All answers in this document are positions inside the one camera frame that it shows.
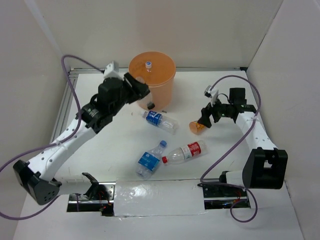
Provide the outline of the red label clear bottle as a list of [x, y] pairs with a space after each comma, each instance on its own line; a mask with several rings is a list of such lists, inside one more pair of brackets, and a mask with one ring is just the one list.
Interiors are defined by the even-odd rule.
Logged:
[[207, 144], [203, 140], [199, 140], [174, 149], [163, 156], [161, 160], [165, 165], [179, 165], [205, 155], [207, 152]]

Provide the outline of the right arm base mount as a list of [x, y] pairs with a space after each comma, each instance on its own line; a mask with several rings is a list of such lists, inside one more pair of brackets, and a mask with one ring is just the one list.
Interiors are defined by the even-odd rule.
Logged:
[[247, 192], [240, 188], [204, 183], [198, 183], [197, 186], [202, 189], [205, 210], [229, 209], [239, 201], [234, 208], [251, 207]]

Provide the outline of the orange plastic bin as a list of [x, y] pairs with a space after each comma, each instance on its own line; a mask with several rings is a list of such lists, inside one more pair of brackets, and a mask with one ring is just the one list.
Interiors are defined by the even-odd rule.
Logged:
[[[152, 62], [150, 74], [145, 68], [147, 61]], [[128, 71], [136, 80], [148, 85], [155, 104], [154, 111], [160, 111], [170, 104], [176, 65], [168, 55], [158, 51], [140, 53], [131, 60]]]

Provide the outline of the black label clear bottle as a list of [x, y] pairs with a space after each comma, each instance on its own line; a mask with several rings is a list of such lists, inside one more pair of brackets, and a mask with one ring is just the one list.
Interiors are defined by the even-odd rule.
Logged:
[[148, 110], [148, 111], [152, 110], [155, 107], [155, 104], [153, 102], [153, 96], [152, 96], [151, 90], [143, 99], [138, 100], [137, 104], [145, 110]]

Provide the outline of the aluminium rail frame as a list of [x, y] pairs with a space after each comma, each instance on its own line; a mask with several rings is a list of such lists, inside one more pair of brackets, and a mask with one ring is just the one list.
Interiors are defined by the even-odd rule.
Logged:
[[[235, 68], [218, 68], [218, 67], [177, 67], [176, 72], [230, 72], [230, 71], [243, 71], [247, 72], [248, 67], [235, 67]], [[78, 81], [80, 74], [98, 74], [101, 78], [102, 73], [99, 70], [93, 68], [73, 68], [69, 71], [68, 76], [74, 88]], [[58, 137], [66, 128], [68, 116], [71, 110], [73, 101], [73, 95], [69, 89], [69, 85], [66, 84], [64, 93], [62, 95], [61, 104], [58, 110], [56, 122], [52, 131], [50, 141], [52, 142]]]

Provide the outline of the clear unlabeled plastic bottle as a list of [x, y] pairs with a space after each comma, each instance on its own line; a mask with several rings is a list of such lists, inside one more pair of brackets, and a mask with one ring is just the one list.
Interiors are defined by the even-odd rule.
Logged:
[[147, 74], [150, 74], [152, 72], [152, 62], [151, 61], [146, 61], [145, 62], [145, 70]]

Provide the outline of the dark blue label bottle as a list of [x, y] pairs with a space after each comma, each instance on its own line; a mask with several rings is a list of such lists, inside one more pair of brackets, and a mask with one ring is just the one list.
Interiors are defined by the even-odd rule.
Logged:
[[179, 124], [176, 120], [164, 116], [159, 112], [149, 110], [149, 111], [143, 111], [142, 117], [151, 125], [158, 127], [172, 135], [175, 135], [177, 132], [177, 129], [179, 127]]

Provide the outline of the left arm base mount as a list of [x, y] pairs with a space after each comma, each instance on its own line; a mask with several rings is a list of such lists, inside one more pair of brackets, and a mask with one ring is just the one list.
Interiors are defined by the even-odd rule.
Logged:
[[68, 213], [99, 212], [101, 216], [113, 217], [116, 183], [99, 182], [87, 172], [83, 172], [81, 177], [89, 182], [89, 187], [84, 193], [69, 195], [66, 211]]

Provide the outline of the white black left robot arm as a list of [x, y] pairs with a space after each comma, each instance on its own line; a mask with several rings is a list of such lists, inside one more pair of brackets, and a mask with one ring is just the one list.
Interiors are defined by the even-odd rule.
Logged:
[[18, 160], [13, 165], [20, 185], [40, 205], [56, 196], [82, 194], [92, 200], [99, 193], [99, 182], [89, 173], [81, 176], [56, 178], [60, 167], [87, 141], [95, 137], [126, 105], [144, 99], [150, 93], [145, 83], [129, 73], [123, 78], [106, 77], [98, 92], [84, 105], [69, 127], [38, 155], [27, 162]]

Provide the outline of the light blue label bottle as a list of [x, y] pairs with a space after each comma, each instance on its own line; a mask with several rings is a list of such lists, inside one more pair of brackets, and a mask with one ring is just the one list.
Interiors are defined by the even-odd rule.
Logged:
[[153, 149], [146, 151], [138, 160], [136, 167], [136, 174], [143, 180], [148, 180], [153, 173], [157, 170], [165, 148], [167, 147], [167, 142], [162, 140], [158, 146]]

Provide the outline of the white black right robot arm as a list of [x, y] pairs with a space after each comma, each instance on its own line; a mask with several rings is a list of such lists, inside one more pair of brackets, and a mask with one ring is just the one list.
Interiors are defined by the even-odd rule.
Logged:
[[221, 118], [230, 118], [241, 129], [243, 136], [231, 147], [234, 150], [242, 141], [250, 148], [249, 157], [241, 171], [224, 171], [219, 177], [218, 190], [230, 196], [236, 189], [281, 189], [288, 162], [285, 150], [278, 149], [269, 139], [258, 118], [258, 110], [247, 103], [244, 88], [230, 88], [228, 102], [221, 103], [219, 91], [208, 86], [204, 92], [210, 103], [201, 110], [201, 117], [191, 123], [190, 129], [201, 131], [210, 128]]

